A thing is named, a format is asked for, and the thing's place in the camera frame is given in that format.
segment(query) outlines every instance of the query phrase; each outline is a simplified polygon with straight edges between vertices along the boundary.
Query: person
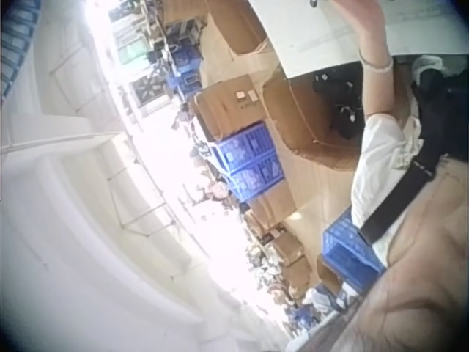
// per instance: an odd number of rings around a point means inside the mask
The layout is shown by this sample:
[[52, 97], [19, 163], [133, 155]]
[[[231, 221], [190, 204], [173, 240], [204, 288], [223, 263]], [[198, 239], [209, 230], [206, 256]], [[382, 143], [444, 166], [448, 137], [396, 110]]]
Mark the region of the person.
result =
[[[355, 32], [363, 63], [366, 124], [351, 193], [352, 221], [361, 228], [404, 176], [393, 155], [406, 139], [393, 117], [393, 59], [379, 0], [330, 1]], [[434, 107], [422, 113], [451, 119]], [[448, 158], [437, 166], [435, 178], [373, 245], [386, 272], [299, 351], [451, 351], [468, 318], [467, 178], [464, 162]]]

